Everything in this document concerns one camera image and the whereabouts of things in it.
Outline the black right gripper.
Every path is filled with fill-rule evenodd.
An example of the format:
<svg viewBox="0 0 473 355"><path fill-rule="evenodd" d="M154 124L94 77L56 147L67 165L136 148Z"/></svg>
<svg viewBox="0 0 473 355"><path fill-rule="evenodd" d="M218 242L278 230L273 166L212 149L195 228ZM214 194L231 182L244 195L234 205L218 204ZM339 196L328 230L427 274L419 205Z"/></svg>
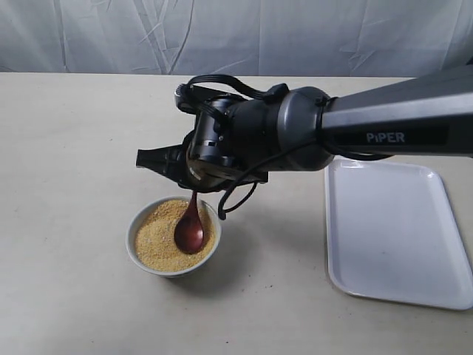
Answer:
<svg viewBox="0 0 473 355"><path fill-rule="evenodd" d="M136 167L198 192L228 188L245 170L268 157L268 105L240 96L204 101L223 114L224 123L178 98L177 108L195 114L194 129L181 145L139 149Z"/></svg>

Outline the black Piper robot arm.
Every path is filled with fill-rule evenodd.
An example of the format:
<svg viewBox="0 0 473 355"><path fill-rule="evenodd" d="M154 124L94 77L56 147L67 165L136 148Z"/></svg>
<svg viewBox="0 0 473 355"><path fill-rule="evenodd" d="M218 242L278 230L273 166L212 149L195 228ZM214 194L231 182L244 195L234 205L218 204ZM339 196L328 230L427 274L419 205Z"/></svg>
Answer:
<svg viewBox="0 0 473 355"><path fill-rule="evenodd" d="M181 144L139 150L136 165L200 193L318 171L337 155L472 155L471 65L343 97L199 75L174 97L194 128Z"/></svg>

